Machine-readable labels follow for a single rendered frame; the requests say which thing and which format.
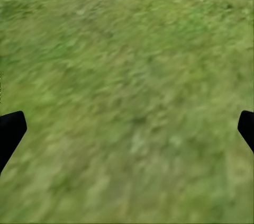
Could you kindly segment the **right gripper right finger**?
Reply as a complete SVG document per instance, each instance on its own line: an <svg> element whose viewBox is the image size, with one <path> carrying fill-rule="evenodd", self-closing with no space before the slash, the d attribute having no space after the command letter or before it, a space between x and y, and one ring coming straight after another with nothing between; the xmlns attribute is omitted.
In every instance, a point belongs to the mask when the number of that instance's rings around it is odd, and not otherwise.
<svg viewBox="0 0 254 224"><path fill-rule="evenodd" d="M238 130L254 152L254 112L241 112Z"/></svg>

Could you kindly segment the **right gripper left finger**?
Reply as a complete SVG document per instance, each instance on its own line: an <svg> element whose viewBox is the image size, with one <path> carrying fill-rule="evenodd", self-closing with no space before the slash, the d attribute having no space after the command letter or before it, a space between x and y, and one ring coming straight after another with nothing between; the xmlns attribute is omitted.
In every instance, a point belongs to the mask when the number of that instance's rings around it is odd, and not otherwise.
<svg viewBox="0 0 254 224"><path fill-rule="evenodd" d="M22 111L0 117L0 173L26 131L27 125Z"/></svg>

